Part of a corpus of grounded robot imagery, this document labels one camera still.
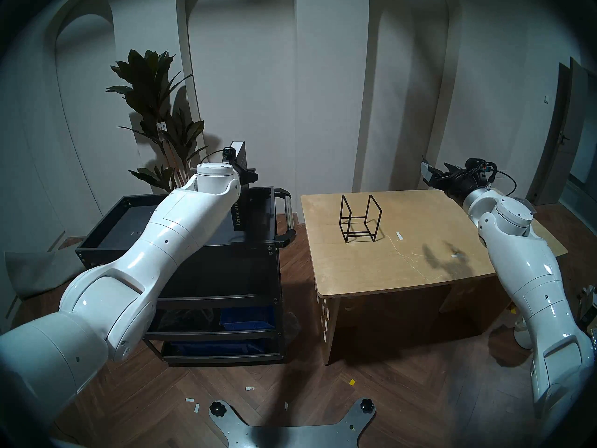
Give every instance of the blue storage box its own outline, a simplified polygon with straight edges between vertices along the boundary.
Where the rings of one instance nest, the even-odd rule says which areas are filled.
[[[257,355],[265,353],[262,339],[210,340],[206,342],[172,342],[172,346],[186,356]]]
[[[276,321],[273,305],[223,308],[220,325],[227,331],[274,329]]]

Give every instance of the herringbone floor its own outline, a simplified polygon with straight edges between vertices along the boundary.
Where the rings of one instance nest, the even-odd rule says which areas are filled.
[[[560,264],[572,304],[576,289],[597,281],[590,264],[597,239],[558,204],[537,219],[569,250]],[[529,359],[514,342],[515,315],[504,312],[476,335],[465,316],[437,315],[443,288],[379,296],[357,330],[337,331],[333,362],[323,366],[304,226],[280,258],[284,308],[302,327],[286,364],[169,368],[141,345],[128,361],[100,370],[52,436],[88,447],[220,447],[226,439],[208,416],[214,400],[226,400],[250,425],[317,425],[337,422],[367,396],[377,414],[361,448],[529,446]],[[27,301],[18,322],[55,311],[64,288]]]

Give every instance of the black cart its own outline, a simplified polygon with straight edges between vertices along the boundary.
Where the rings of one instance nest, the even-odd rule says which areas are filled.
[[[123,197],[77,249],[85,267],[122,256],[165,197]],[[276,197],[285,204],[287,231],[283,235],[276,228]],[[143,340],[171,366],[284,360],[278,249],[296,235],[290,194],[283,189],[249,188],[247,209],[244,231],[235,231],[232,217],[225,218],[162,289]],[[163,341],[161,350],[152,341]]]

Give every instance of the wooden table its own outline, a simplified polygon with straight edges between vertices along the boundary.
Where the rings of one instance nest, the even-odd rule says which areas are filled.
[[[371,194],[383,211],[377,239],[352,237],[348,243],[339,227],[342,195],[301,196],[321,307],[325,363],[330,359],[339,311],[347,317],[345,324],[350,325],[351,319],[354,323],[358,304],[370,294],[411,290],[410,294],[416,295],[421,288],[450,284],[440,311],[465,308],[480,331],[489,327],[510,300],[503,290],[499,292],[501,286],[487,249],[460,206],[435,189]],[[345,196],[353,215],[364,216],[369,193]],[[370,209],[371,229],[377,214],[376,208]],[[363,229],[361,223],[351,228]],[[567,252],[537,221],[533,229],[556,257]],[[477,295],[480,281],[490,277],[495,292],[489,296],[485,283],[483,297]]]

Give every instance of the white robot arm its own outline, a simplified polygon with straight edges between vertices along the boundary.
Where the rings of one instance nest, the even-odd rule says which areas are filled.
[[[208,241],[240,193],[235,166],[199,165],[122,257],[77,276],[58,312],[0,337],[0,360],[42,424],[51,424],[106,360],[127,358],[152,321],[162,287]]]
[[[477,226],[501,285],[526,321],[533,346],[533,400],[536,415],[543,419],[539,438],[544,438],[574,403],[592,371],[591,340],[576,326],[558,262],[531,227],[532,212],[488,187],[496,165],[469,159],[465,169],[446,166],[449,171],[443,173],[421,163],[424,181],[458,202]],[[485,172],[490,169],[493,174],[488,178]]]

